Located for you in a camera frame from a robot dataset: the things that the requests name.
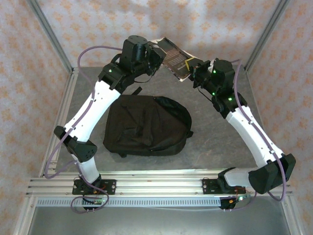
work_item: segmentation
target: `gray floor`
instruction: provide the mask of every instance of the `gray floor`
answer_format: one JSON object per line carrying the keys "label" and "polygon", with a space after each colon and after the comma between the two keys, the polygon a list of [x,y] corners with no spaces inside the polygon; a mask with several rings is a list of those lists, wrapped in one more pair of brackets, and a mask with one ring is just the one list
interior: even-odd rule
{"label": "gray floor", "polygon": [[[101,69],[84,68],[84,71],[96,81]],[[148,79],[146,75],[137,78],[138,81],[145,81],[146,79]],[[124,94],[131,94],[138,86],[138,84],[131,85]],[[140,86],[143,88],[140,93],[142,95],[166,96],[185,106],[192,117],[191,130],[194,131],[194,135],[187,140],[184,149],[175,156],[142,157],[129,155],[123,159],[118,154],[110,153],[102,144],[108,114],[106,112],[90,137],[90,140],[98,146],[95,160],[100,171],[218,169],[232,166],[256,166],[252,154],[239,134],[215,111],[212,104],[197,89],[192,88],[190,80],[187,79],[182,83],[178,82],[165,67],[162,67],[149,83],[140,84]],[[238,90],[244,96],[252,109],[252,113],[260,123],[252,91],[243,69],[239,77]],[[67,121],[76,114],[90,91],[87,81],[79,75]],[[70,160],[72,160],[70,154],[62,147],[57,169],[60,169]]]}
{"label": "gray floor", "polygon": [[75,214],[36,208],[29,235],[289,235],[281,203],[257,197],[240,211],[112,208]]}

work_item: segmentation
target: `black mounting bracket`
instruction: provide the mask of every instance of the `black mounting bracket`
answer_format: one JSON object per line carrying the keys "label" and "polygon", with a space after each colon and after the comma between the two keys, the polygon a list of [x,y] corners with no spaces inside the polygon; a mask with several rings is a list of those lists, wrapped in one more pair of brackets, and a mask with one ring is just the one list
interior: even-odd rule
{"label": "black mounting bracket", "polygon": [[[62,126],[56,126],[54,129],[54,134],[62,139],[66,134],[65,128]],[[74,154],[80,163],[87,162],[90,160],[97,152],[97,146],[91,141],[82,143],[77,141],[76,137],[67,136],[63,142],[67,147],[67,150],[70,154]]]}
{"label": "black mounting bracket", "polygon": [[202,179],[202,190],[203,194],[245,194],[246,189],[242,187],[229,187],[227,192],[225,192],[220,184],[218,179]]}
{"label": "black mounting bracket", "polygon": [[[116,180],[101,179],[97,187],[103,189],[105,192],[107,192],[108,195],[115,195]],[[79,178],[77,180],[74,180],[72,194],[73,195],[102,195],[104,193],[101,191],[96,191],[95,189],[89,187],[88,185],[86,185],[83,179]]]}

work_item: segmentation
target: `floral wallpaper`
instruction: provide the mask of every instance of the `floral wallpaper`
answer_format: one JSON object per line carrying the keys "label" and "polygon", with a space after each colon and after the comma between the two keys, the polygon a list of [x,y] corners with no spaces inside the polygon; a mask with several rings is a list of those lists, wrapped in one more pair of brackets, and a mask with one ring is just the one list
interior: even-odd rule
{"label": "floral wallpaper", "polygon": [[0,234],[37,177],[68,76],[25,0],[0,3]]}
{"label": "floral wallpaper", "polygon": [[[163,36],[199,57],[251,55],[279,0],[38,0],[73,66],[94,45],[122,47],[128,36]],[[97,49],[83,66],[102,66],[116,51]]]}
{"label": "floral wallpaper", "polygon": [[291,185],[313,231],[313,4],[290,1],[249,74],[265,130],[297,163]]}

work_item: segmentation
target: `metal frame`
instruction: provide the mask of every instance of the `metal frame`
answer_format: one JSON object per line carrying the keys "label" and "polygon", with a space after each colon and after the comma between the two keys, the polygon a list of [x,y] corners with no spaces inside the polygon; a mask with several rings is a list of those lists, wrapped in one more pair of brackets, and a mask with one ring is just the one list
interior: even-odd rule
{"label": "metal frame", "polygon": [[[282,16],[290,0],[280,0],[276,7],[269,23],[267,24],[262,36],[260,37],[257,45],[255,46],[248,62],[245,66],[248,72],[257,57],[259,56],[262,48],[264,47],[267,39],[272,33],[278,20]],[[70,106],[71,98],[73,95],[74,87],[78,77],[77,68],[72,68],[62,46],[60,45],[57,37],[55,36],[48,20],[42,12],[36,0],[27,0],[30,7],[38,17],[44,31],[50,39],[52,45],[60,56],[65,68],[70,72],[69,79],[64,89],[62,103],[58,112],[58,117],[55,125],[64,125],[68,109]],[[72,198],[71,194],[73,186],[73,178],[77,176],[75,172],[62,173],[52,180],[42,178],[46,159],[50,155],[52,149],[56,146],[58,139],[51,134],[50,144],[45,154],[45,160],[42,164],[39,174],[40,178],[33,178],[30,181],[27,189],[26,197],[22,205],[21,213],[16,224],[14,235],[27,234],[31,221],[34,216],[35,208],[39,197],[66,197]],[[58,160],[59,152],[53,157],[51,165],[49,166],[49,174],[55,173],[55,167]],[[191,169],[191,170],[162,170],[162,171],[112,171],[101,172],[102,178],[116,179],[117,188],[116,195],[112,198],[139,198],[139,197],[171,197],[171,198],[204,198],[201,188],[201,179],[217,178],[220,170],[205,170],[205,169]],[[281,195],[282,187],[277,187],[273,190],[275,196]],[[300,220],[299,211],[297,209],[296,200],[291,191],[290,186],[287,188],[287,197],[282,203],[285,217],[289,226],[289,230],[293,235],[305,234],[302,222]]]}
{"label": "metal frame", "polygon": [[[221,170],[160,170],[160,171],[118,171],[102,173],[103,178],[116,179],[116,194],[110,196],[113,200],[123,200],[133,198],[134,200],[146,198],[159,198],[175,200],[178,198],[188,200],[205,200],[208,195],[203,195],[201,179],[217,178]],[[27,189],[27,194],[23,202],[22,211],[15,227],[14,235],[27,234],[34,216],[38,199],[56,198],[72,199],[71,194],[74,173],[67,173],[55,177],[52,180],[44,178],[33,178]],[[275,196],[280,196],[282,187],[273,189]],[[231,195],[212,195],[212,197]],[[304,235],[304,228],[300,220],[296,200],[287,187],[287,196],[282,203],[286,221],[292,235]]]}
{"label": "metal frame", "polygon": [[288,5],[290,0],[280,0],[272,17],[270,18],[267,26],[265,27],[259,41],[257,42],[255,48],[253,49],[252,54],[250,55],[246,65],[245,70],[250,71],[252,66],[254,65],[255,61],[257,60],[258,56],[260,55],[264,45],[266,44],[268,38],[270,37],[271,33],[273,32],[277,22],[279,21],[280,17],[285,12],[285,9]]}
{"label": "metal frame", "polygon": [[70,64],[70,61],[65,54],[58,38],[55,36],[51,25],[49,24],[49,21],[45,17],[45,14],[41,10],[37,0],[26,0],[30,6],[30,8],[33,10],[35,15],[38,17],[39,23],[43,27],[45,33],[47,34],[49,40],[51,41],[53,47],[55,48],[56,52],[58,53],[64,67],[68,72],[72,72],[72,65]]}
{"label": "metal frame", "polygon": [[[77,77],[78,77],[78,69],[73,70],[73,72],[71,72],[69,74],[69,77],[67,79],[67,83],[66,83],[64,90],[63,90],[63,97],[62,97],[61,105],[60,105],[60,108],[58,110],[57,118],[56,118],[53,126],[57,126],[57,125],[64,126],[65,125],[67,113],[68,113],[68,109],[69,109],[71,99],[73,96]],[[47,151],[45,153],[45,158],[44,158],[44,161],[43,161],[42,166],[40,168],[40,172],[39,172],[38,177],[43,176],[46,161],[47,161],[48,157],[50,156],[52,150],[57,145],[58,141],[59,141],[59,139],[53,134],[53,132],[51,132],[49,145],[48,145]],[[60,152],[60,150],[57,151],[57,153],[53,156],[53,158],[51,160],[51,164],[49,165],[49,171],[48,171],[49,174],[55,173],[55,167],[57,165],[57,161],[59,158],[59,152]]]}

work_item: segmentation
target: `purple cable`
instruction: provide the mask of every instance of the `purple cable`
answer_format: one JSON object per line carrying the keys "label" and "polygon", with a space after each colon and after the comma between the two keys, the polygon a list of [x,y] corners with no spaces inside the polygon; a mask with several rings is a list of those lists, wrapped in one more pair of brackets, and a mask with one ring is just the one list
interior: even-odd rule
{"label": "purple cable", "polygon": [[[98,190],[98,191],[103,192],[103,193],[107,196],[107,200],[105,201],[105,203],[103,203],[103,205],[99,206],[99,207],[96,208],[96,209],[93,208],[92,211],[95,212],[95,211],[98,211],[98,210],[102,209],[102,208],[109,202],[109,195],[108,195],[108,193],[105,192],[103,189],[100,189],[100,188],[98,188],[98,187],[96,187],[96,186],[93,186],[91,183],[89,183],[89,182],[85,179],[85,177],[83,176],[83,174],[82,174],[81,170],[79,169],[79,166],[78,166],[78,165],[77,165],[77,170],[78,170],[80,176],[82,177],[82,179],[85,181],[85,183],[86,183],[88,186],[94,188],[95,190]],[[78,196],[78,197],[75,197],[75,198],[71,201],[71,203],[70,203],[70,208],[71,208],[71,210],[72,210],[73,212],[75,212],[75,213],[77,213],[77,214],[85,214],[85,213],[88,213],[88,212],[89,212],[89,210],[86,210],[86,211],[78,211],[78,210],[76,210],[76,209],[74,208],[73,203],[74,203],[74,201],[75,201],[76,199],[78,199],[78,198],[96,199],[96,197],[89,197],[89,196]]]}
{"label": "purple cable", "polygon": [[[241,111],[241,113],[245,116],[245,118],[247,119],[248,122],[251,122],[251,119],[249,118],[249,116],[245,113],[244,109],[242,108],[241,104],[240,104],[240,101],[239,101],[239,98],[238,98],[238,93],[237,93],[237,81],[238,81],[238,74],[239,74],[239,69],[240,69],[240,66],[241,66],[241,60],[239,62],[239,65],[236,69],[236,72],[235,72],[235,77],[234,77],[234,92],[235,92],[235,98],[236,98],[236,102],[237,102],[237,105]],[[252,126],[254,127],[254,129],[260,134],[261,138],[264,140],[264,142],[266,143],[267,147],[269,148],[270,151],[273,150],[272,146],[270,145],[270,143],[268,142],[268,140],[266,139],[266,137],[264,136],[263,132],[257,127],[257,125],[255,125],[255,123],[252,123]],[[278,202],[282,202],[284,199],[285,199],[285,196],[286,196],[286,177],[285,177],[285,171],[284,171],[284,168],[283,168],[283,165],[279,159],[279,157],[277,156],[276,153],[273,153],[274,155],[274,158],[276,159],[277,163],[278,163],[278,166],[279,166],[279,169],[280,169],[280,172],[282,174],[282,180],[283,180],[283,192],[282,192],[282,196],[281,198],[276,198],[271,192],[268,192],[268,194],[273,198],[275,199],[276,201]]]}
{"label": "purple cable", "polygon": [[89,47],[86,50],[84,50],[77,59],[77,67],[79,72],[82,74],[82,76],[87,79],[87,81],[90,83],[91,87],[92,87],[92,93],[91,93],[91,100],[89,105],[87,106],[86,110],[82,113],[82,115],[77,119],[76,122],[74,122],[74,124],[72,125],[72,128],[70,128],[65,135],[61,138],[61,140],[58,142],[57,146],[55,146],[55,148],[53,149],[53,151],[51,152],[46,165],[45,165],[45,177],[46,179],[52,179],[54,177],[56,177],[57,175],[59,175],[61,172],[63,172],[66,168],[68,168],[69,165],[73,164],[74,162],[76,162],[75,160],[68,162],[64,167],[62,167],[61,170],[59,170],[58,172],[56,172],[53,175],[48,175],[48,170],[49,170],[49,165],[51,163],[51,160],[54,156],[54,154],[58,151],[58,149],[61,147],[62,143],[64,142],[64,140],[66,139],[66,137],[71,133],[71,131],[75,128],[75,126],[83,119],[83,117],[86,115],[86,113],[89,111],[89,109],[91,108],[92,104],[93,104],[93,99],[95,96],[95,90],[94,90],[94,85],[92,84],[91,79],[82,71],[82,68],[80,67],[80,60],[82,58],[82,56],[87,52],[90,51],[92,49],[95,48],[105,48],[105,49],[113,49],[113,50],[122,50],[121,48],[117,48],[117,47],[108,47],[108,46],[94,46],[94,47]]}
{"label": "purple cable", "polygon": [[238,60],[233,60],[233,61],[230,61],[232,64],[234,64],[234,63],[237,63],[237,62],[239,62],[240,61],[240,59],[238,59]]}

